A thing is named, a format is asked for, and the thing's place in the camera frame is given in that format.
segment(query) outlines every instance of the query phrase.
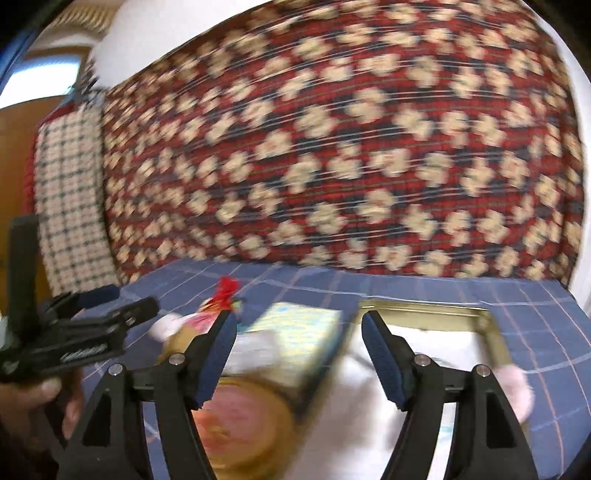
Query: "finger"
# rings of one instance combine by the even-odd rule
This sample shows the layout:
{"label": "finger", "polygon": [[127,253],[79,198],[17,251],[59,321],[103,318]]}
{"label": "finger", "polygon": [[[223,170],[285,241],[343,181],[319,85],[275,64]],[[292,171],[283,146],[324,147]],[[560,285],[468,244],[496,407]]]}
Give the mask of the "finger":
{"label": "finger", "polygon": [[66,440],[69,440],[76,428],[78,420],[84,410],[85,397],[82,391],[82,371],[75,372],[72,378],[72,396],[66,405],[62,431]]}
{"label": "finger", "polygon": [[9,385],[10,394],[14,399],[14,407],[20,410],[30,410],[50,402],[57,397],[61,390],[59,378],[49,378],[32,387]]}
{"label": "finger", "polygon": [[83,410],[84,395],[80,392],[80,394],[74,395],[66,405],[64,421],[61,425],[66,440],[69,440],[72,433],[74,433],[74,429],[76,428],[76,424],[78,424],[78,420],[80,420]]}

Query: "window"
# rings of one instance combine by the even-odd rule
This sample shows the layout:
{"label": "window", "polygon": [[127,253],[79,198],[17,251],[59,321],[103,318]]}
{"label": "window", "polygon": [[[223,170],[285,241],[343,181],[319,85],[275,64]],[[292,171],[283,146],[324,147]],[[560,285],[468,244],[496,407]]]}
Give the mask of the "window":
{"label": "window", "polygon": [[70,53],[22,61],[0,95],[0,108],[67,94],[76,82],[82,61],[80,55]]}

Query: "red patterned blanket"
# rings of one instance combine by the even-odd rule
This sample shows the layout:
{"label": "red patterned blanket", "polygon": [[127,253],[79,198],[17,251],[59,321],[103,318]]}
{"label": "red patterned blanket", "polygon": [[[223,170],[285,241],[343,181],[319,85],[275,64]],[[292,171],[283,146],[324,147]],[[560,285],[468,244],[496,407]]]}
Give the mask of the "red patterned blanket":
{"label": "red patterned blanket", "polygon": [[179,257],[568,282],[582,149],[564,64],[512,0],[289,0],[108,93],[122,274]]}

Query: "blue plaid tablecloth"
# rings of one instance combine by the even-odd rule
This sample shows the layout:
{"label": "blue plaid tablecloth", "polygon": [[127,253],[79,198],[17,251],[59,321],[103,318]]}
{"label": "blue plaid tablecloth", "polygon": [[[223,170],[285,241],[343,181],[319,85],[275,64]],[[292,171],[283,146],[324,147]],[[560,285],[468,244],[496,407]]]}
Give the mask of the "blue plaid tablecloth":
{"label": "blue plaid tablecloth", "polygon": [[[389,277],[320,267],[178,260],[123,288],[119,300],[86,314],[100,314],[148,295],[160,300],[160,316],[189,314],[212,296],[221,275],[241,282],[241,321],[246,324],[277,301],[341,310],[344,319],[350,319],[366,297],[487,308],[535,392],[530,445],[540,477],[564,472],[591,431],[591,321],[557,281]],[[160,353],[161,344],[146,335],[154,321],[130,331],[122,359],[128,368],[152,365]],[[86,369],[87,395],[116,361]],[[165,480],[152,405],[144,407],[144,415],[154,479]]]}

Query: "patterned fabric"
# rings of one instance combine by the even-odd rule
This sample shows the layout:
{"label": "patterned fabric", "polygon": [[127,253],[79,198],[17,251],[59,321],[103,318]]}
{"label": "patterned fabric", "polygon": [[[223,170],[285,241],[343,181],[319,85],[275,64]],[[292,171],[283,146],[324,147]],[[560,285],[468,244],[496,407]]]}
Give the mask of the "patterned fabric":
{"label": "patterned fabric", "polygon": [[[87,315],[102,314],[149,295],[160,302],[160,315],[189,314],[212,296],[221,275],[231,275],[241,282],[239,294],[245,300],[241,322],[247,325],[279,301],[341,310],[346,321],[357,312],[359,301],[368,297],[489,309],[513,361],[526,370],[534,389],[528,441],[540,478],[563,473],[589,435],[591,322],[555,280],[371,276],[329,268],[184,259],[124,287],[117,302]],[[153,365],[161,348],[146,335],[153,321],[130,330],[123,359],[114,358],[86,369],[83,387],[87,394],[113,363],[123,360],[128,368]],[[144,419],[154,479],[167,479],[153,404],[145,406]],[[323,474],[322,478],[326,478],[325,471]]]}
{"label": "patterned fabric", "polygon": [[108,93],[125,275],[189,256],[568,282],[582,148],[564,64],[525,7],[277,4]]}
{"label": "patterned fabric", "polygon": [[[74,103],[66,103],[65,105],[59,105],[54,111],[52,111],[47,117],[45,117],[39,125],[43,125],[47,122],[55,120],[62,115],[72,113],[74,110]],[[26,215],[28,213],[35,212],[35,154],[37,152],[37,134],[31,147],[31,154],[25,161],[25,169],[23,175],[23,195],[22,195],[22,213]]]}
{"label": "patterned fabric", "polygon": [[35,210],[53,295],[118,284],[103,218],[100,108],[41,126],[35,155]]}

